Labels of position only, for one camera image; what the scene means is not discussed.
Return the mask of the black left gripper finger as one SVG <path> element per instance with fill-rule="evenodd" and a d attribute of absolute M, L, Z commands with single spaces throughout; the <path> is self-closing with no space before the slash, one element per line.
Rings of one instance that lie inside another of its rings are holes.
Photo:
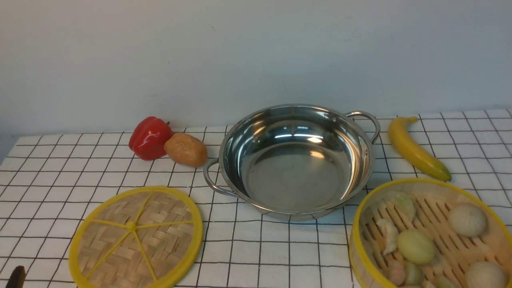
<path fill-rule="evenodd" d="M 26 270 L 24 266 L 17 266 L 11 273 L 6 284 L 6 288 L 23 288 L 26 280 Z"/>

